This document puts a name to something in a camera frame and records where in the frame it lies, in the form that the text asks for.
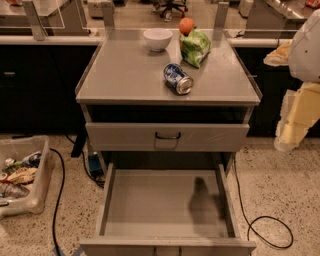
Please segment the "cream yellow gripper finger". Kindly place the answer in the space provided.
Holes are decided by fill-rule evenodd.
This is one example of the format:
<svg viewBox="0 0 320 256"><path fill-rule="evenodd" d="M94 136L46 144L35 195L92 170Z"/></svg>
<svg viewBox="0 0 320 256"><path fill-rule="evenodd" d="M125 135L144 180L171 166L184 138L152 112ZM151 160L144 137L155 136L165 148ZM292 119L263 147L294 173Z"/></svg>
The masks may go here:
<svg viewBox="0 0 320 256"><path fill-rule="evenodd" d="M299 146L320 120L320 84L304 82L297 90L287 90L281 105L274 147L281 152Z"/></svg>

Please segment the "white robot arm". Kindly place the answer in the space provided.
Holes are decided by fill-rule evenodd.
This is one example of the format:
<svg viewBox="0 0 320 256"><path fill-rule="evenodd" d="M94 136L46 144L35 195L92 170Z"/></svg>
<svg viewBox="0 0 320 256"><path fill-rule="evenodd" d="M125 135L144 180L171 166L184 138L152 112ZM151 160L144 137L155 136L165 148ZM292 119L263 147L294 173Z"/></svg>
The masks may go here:
<svg viewBox="0 0 320 256"><path fill-rule="evenodd" d="M286 152L297 148L320 120L320 10L315 10L294 35L288 58L292 77L303 82L287 90L276 129L274 147Z"/></svg>

